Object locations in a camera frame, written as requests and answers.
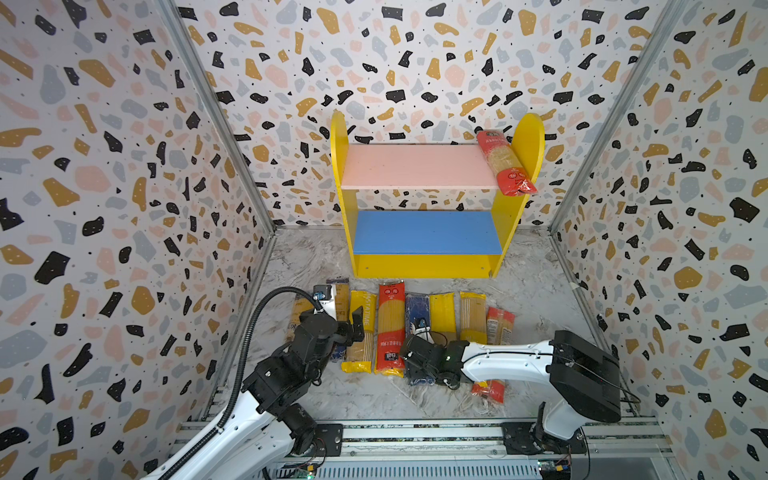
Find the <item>red spaghetti bag black label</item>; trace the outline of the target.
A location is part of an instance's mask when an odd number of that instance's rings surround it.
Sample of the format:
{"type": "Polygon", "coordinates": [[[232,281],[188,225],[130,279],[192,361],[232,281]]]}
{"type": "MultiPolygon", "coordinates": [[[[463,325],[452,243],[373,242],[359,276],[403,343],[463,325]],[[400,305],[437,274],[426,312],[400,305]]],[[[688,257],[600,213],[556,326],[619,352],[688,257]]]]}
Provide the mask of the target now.
{"type": "Polygon", "coordinates": [[[400,350],[405,341],[405,299],[404,282],[379,286],[376,374],[404,377],[405,365],[400,350]]]}

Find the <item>blue Barilla spaghetti bag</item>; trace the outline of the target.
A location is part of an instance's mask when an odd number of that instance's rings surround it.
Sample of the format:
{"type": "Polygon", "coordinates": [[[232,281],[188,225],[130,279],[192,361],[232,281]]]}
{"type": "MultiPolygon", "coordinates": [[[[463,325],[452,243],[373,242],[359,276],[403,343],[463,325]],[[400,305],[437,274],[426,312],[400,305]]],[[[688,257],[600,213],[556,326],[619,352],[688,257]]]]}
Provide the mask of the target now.
{"type": "MultiPolygon", "coordinates": [[[[429,296],[421,293],[407,293],[405,299],[406,339],[418,337],[433,342],[430,330],[429,296]]],[[[434,378],[422,369],[406,363],[405,377],[411,386],[432,385],[434,378]]]]}

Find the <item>plain yellow spaghetti bag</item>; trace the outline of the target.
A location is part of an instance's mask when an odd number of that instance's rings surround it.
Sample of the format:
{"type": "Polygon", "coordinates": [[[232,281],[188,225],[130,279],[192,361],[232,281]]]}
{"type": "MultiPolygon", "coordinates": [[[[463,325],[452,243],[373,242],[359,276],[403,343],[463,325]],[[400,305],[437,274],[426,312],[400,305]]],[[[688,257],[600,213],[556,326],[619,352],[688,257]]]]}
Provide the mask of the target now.
{"type": "Polygon", "coordinates": [[[447,346],[457,339],[454,293],[430,295],[429,314],[431,334],[436,342],[447,346]]]}

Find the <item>red spaghetti bag top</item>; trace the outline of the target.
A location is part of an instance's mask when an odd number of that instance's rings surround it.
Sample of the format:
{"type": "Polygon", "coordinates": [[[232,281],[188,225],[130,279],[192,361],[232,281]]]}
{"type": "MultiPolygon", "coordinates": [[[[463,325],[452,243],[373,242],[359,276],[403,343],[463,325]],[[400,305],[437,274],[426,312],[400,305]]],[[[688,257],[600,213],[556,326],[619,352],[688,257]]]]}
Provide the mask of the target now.
{"type": "Polygon", "coordinates": [[[502,195],[517,197],[537,192],[534,182],[501,131],[480,131],[477,142],[502,195]]]}

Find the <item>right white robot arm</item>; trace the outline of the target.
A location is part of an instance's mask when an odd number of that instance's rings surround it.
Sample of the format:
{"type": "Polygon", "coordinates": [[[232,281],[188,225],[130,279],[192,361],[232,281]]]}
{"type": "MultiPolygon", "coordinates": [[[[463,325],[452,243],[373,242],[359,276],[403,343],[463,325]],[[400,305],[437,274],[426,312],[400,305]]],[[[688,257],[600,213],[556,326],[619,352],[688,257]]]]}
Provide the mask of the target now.
{"type": "Polygon", "coordinates": [[[502,425],[509,454],[564,454],[586,423],[617,423],[622,418],[618,362],[568,330],[556,331],[550,341],[529,345],[455,340],[441,346],[412,336],[400,356],[406,366],[452,390],[462,383],[490,380],[551,386],[560,399],[541,403],[534,422],[502,425]]]}

